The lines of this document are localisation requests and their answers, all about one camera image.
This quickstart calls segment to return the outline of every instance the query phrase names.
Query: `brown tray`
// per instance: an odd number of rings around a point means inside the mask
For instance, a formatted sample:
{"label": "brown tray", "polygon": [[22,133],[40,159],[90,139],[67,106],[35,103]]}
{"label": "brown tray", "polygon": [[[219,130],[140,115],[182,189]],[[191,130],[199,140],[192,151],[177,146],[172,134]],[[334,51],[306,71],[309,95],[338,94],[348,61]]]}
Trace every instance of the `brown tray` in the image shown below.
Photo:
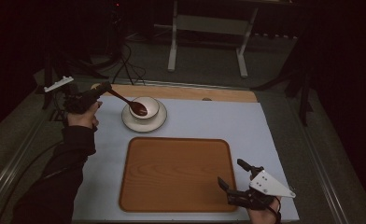
{"label": "brown tray", "polygon": [[126,212],[232,212],[220,176],[232,189],[230,147],[220,139],[136,137],[120,191]]}

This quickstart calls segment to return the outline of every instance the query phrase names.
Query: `black sleeve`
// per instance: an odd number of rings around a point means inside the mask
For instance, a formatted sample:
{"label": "black sleeve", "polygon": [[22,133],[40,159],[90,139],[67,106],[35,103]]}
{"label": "black sleeve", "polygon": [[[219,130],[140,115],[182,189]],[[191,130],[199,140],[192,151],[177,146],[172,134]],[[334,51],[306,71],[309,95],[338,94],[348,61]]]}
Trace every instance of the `black sleeve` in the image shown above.
{"label": "black sleeve", "polygon": [[83,180],[83,165],[95,153],[93,130],[66,127],[63,140],[42,176],[16,203],[11,223],[71,223],[74,200]]}

